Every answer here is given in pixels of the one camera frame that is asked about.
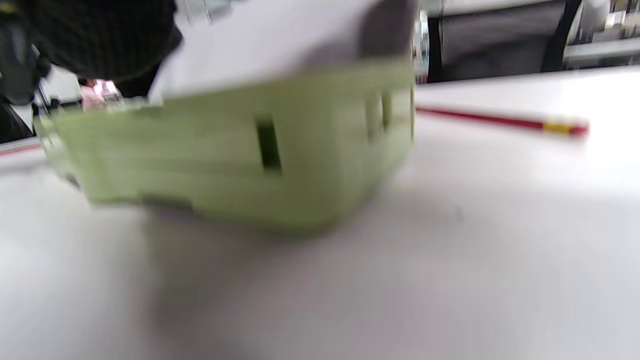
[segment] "rectangular slot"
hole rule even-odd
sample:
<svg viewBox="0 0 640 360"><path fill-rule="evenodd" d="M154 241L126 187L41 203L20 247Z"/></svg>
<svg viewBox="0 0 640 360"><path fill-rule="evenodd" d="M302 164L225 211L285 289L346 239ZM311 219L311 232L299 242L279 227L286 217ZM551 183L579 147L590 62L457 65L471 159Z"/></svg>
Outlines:
<svg viewBox="0 0 640 360"><path fill-rule="evenodd" d="M259 117L257 119L258 142L260 144L260 155L262 156L262 166L265 170L282 171L280 164L280 153L278 151L278 140L276 139L276 129L273 126L273 118Z"/></svg>
<svg viewBox="0 0 640 360"><path fill-rule="evenodd" d="M369 142L378 138L383 131L384 109L379 94L370 95L365 99L365 117L367 121L367 137Z"/></svg>
<svg viewBox="0 0 640 360"><path fill-rule="evenodd" d="M387 132L393 114L393 98L389 92L382 94L382 130Z"/></svg>

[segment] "white table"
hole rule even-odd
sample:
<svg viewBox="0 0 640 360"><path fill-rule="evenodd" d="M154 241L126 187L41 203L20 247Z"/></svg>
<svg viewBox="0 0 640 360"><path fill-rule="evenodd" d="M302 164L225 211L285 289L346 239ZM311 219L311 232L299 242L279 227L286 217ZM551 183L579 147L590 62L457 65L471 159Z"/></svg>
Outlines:
<svg viewBox="0 0 640 360"><path fill-rule="evenodd" d="M482 97L580 109L543 78ZM41 152L2 157L0 358L636 360L638 117L583 105L600 109L584 143L418 116L404 167L309 238L92 209Z"/></svg>

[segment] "office chair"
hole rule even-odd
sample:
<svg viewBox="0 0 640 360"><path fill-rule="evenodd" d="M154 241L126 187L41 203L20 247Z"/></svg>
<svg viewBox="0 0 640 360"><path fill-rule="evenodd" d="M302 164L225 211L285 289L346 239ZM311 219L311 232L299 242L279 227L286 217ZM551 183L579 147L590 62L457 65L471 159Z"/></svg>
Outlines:
<svg viewBox="0 0 640 360"><path fill-rule="evenodd" d="M562 69L580 1L428 18L429 83Z"/></svg>

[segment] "sleeve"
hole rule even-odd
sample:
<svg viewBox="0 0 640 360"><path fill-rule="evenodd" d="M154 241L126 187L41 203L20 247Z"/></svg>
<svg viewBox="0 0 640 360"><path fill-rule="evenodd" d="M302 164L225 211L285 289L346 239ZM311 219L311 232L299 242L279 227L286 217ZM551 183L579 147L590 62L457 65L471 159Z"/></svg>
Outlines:
<svg viewBox="0 0 640 360"><path fill-rule="evenodd" d="M175 0L24 0L38 50L88 79L129 79L178 47Z"/></svg>

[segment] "plastic container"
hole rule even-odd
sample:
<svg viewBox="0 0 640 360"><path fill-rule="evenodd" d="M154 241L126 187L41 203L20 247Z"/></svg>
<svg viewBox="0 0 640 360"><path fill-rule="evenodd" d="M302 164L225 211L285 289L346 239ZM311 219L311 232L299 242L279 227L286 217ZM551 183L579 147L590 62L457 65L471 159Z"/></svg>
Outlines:
<svg viewBox="0 0 640 360"><path fill-rule="evenodd" d="M348 214L405 157L413 82L410 57L377 60L36 126L53 167L93 203L156 199L313 231Z"/></svg>

